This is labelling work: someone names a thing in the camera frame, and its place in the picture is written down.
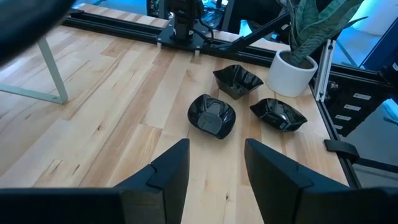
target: black bowl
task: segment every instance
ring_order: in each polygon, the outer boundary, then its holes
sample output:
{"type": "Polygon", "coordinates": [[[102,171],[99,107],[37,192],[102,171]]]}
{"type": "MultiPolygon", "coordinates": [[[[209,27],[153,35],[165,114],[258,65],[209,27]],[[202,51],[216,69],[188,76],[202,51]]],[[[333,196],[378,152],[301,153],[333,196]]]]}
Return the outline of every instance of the black bowl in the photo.
{"type": "Polygon", "coordinates": [[[188,119],[198,129],[223,139],[231,132],[236,115],[229,104],[203,94],[189,107],[188,119]]]}
{"type": "Polygon", "coordinates": [[[293,107],[277,99],[263,99],[250,110],[263,122],[281,131],[296,131],[308,120],[293,107]]]}
{"type": "Polygon", "coordinates": [[[218,88],[234,100],[264,84],[259,77],[248,72],[240,65],[231,65],[214,71],[213,74],[216,77],[218,88]]]}

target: butcher block tabletop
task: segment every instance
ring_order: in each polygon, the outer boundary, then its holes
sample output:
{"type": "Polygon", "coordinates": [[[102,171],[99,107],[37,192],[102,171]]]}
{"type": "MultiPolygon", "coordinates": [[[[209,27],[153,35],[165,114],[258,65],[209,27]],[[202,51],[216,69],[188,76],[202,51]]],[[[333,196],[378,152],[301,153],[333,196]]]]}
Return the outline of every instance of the butcher block tabletop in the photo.
{"type": "MultiPolygon", "coordinates": [[[[163,27],[167,21],[92,5],[86,12],[163,27]]],[[[235,34],[217,32],[234,40],[235,34]]],[[[143,168],[181,138],[190,139],[190,178],[182,223],[263,223],[244,161],[244,141],[257,139],[299,163],[347,184],[309,88],[297,98],[266,84],[233,100],[218,89],[214,70],[239,64],[261,80],[268,68],[193,52],[58,26],[47,40],[69,100],[64,105],[0,92],[0,187],[112,187],[143,168]],[[223,140],[193,127],[187,111],[202,94],[236,112],[223,140]],[[249,107],[277,98],[308,122],[281,133],[249,107]]],[[[289,46],[259,40],[271,50],[289,46]]],[[[0,69],[0,83],[55,93],[37,46],[0,69]]]]}

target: table leg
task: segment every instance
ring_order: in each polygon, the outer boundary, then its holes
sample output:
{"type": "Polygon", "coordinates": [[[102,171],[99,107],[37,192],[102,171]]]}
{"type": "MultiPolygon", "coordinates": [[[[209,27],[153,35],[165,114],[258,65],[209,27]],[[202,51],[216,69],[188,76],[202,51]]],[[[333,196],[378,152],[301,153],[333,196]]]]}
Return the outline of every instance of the table leg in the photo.
{"type": "Polygon", "coordinates": [[[51,95],[48,93],[41,93],[41,92],[33,91],[33,90],[26,90],[26,89],[19,88],[16,86],[9,86],[9,85],[3,85],[3,84],[0,84],[0,91],[4,91],[6,93],[17,94],[17,95],[21,95],[21,96],[26,96],[26,97],[30,97],[30,98],[35,98],[38,100],[49,101],[52,103],[63,104],[64,102],[66,102],[68,100],[68,94],[65,89],[65,85],[63,84],[60,73],[58,71],[57,64],[55,63],[54,57],[51,53],[49,43],[47,43],[47,40],[44,37],[43,39],[41,39],[39,41],[38,45],[39,45],[40,51],[42,52],[45,63],[47,64],[47,67],[49,68],[51,77],[54,81],[55,87],[57,88],[59,96],[51,95]]]}

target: green leaf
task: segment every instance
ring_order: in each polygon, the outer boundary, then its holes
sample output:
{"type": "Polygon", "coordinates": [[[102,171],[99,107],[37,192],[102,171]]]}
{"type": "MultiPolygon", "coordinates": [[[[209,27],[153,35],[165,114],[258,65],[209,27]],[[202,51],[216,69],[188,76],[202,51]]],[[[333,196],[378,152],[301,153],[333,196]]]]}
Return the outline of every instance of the green leaf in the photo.
{"type": "Polygon", "coordinates": [[[281,1],[281,0],[276,0],[276,2],[277,2],[278,4],[280,4],[282,7],[285,7],[285,4],[282,3],[283,1],[281,1]]]}
{"type": "Polygon", "coordinates": [[[361,20],[363,20],[363,19],[366,19],[366,18],[368,18],[368,17],[369,17],[369,16],[365,16],[365,17],[362,17],[362,18],[359,18],[359,19],[355,19],[355,20],[353,20],[353,21],[347,23],[347,25],[344,26],[343,29],[349,28],[349,27],[351,27],[352,25],[354,25],[355,23],[357,23],[357,22],[359,22],[359,21],[361,21],[361,20]]]}
{"type": "Polygon", "coordinates": [[[319,20],[324,20],[330,15],[334,14],[337,10],[340,10],[340,7],[343,4],[347,4],[349,2],[353,2],[352,0],[332,0],[327,7],[325,7],[322,12],[319,13],[319,20]]]}
{"type": "Polygon", "coordinates": [[[289,32],[289,43],[290,43],[290,50],[294,51],[295,49],[297,49],[299,47],[299,45],[296,42],[296,39],[294,37],[294,31],[291,29],[289,32]]]}
{"type": "Polygon", "coordinates": [[[303,31],[298,34],[298,37],[296,39],[298,45],[304,43],[314,33],[317,33],[320,30],[324,30],[324,28],[326,28],[326,34],[331,33],[337,29],[342,29],[354,16],[362,1],[363,0],[346,1],[343,5],[341,5],[340,8],[334,10],[333,14],[330,14],[327,18],[304,28],[303,31]]]}
{"type": "Polygon", "coordinates": [[[293,24],[295,22],[294,22],[294,7],[293,7],[293,4],[292,4],[292,0],[287,0],[287,2],[286,2],[286,10],[290,14],[290,22],[292,23],[292,28],[293,28],[293,24]]]}
{"type": "Polygon", "coordinates": [[[295,26],[297,33],[304,27],[309,26],[319,20],[319,12],[316,0],[301,0],[295,16],[295,26]]]}
{"type": "MultiPolygon", "coordinates": [[[[346,12],[346,15],[344,17],[347,17],[347,15],[352,15],[356,12],[357,8],[353,7],[350,9],[348,12],[346,12]]],[[[345,20],[340,20],[339,24],[337,27],[343,27],[347,21],[345,20]]],[[[298,63],[297,60],[304,60],[306,56],[312,54],[321,44],[325,43],[326,40],[332,38],[334,35],[339,33],[341,29],[336,28],[335,30],[331,30],[330,27],[324,27],[317,32],[313,33],[301,46],[297,47],[292,51],[291,53],[291,58],[292,61],[291,64],[298,63]]]]}

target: cable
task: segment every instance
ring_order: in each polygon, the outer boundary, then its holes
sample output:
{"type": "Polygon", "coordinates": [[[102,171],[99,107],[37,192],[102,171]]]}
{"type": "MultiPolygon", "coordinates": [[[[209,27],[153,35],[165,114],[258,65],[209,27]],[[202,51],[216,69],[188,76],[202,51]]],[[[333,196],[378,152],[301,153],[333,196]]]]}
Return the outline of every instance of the cable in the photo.
{"type": "Polygon", "coordinates": [[[205,26],[205,27],[210,31],[210,33],[211,33],[210,43],[213,43],[213,40],[214,40],[214,32],[213,32],[213,29],[212,29],[209,25],[205,24],[201,19],[199,19],[199,22],[200,22],[200,24],[202,24],[203,26],[205,26]]]}

